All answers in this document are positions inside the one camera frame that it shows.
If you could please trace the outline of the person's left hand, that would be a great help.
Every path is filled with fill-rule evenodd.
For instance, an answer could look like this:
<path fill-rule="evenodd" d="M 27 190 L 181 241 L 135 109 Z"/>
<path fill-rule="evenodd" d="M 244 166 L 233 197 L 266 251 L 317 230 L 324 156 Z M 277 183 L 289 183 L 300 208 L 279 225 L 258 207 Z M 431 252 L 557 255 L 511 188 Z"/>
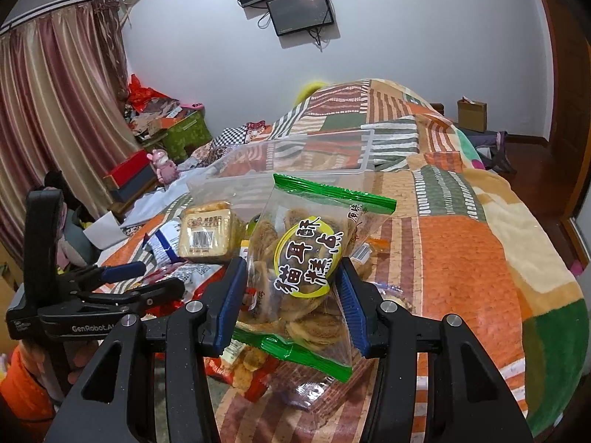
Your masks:
<path fill-rule="evenodd" d="M 73 344 L 66 352 L 70 372 L 68 382 L 74 384 L 84 367 L 90 362 L 99 347 L 97 341 Z M 21 360 L 27 372 L 43 387 L 48 379 L 49 353 L 41 346 L 30 341 L 21 340 L 18 343 Z"/>

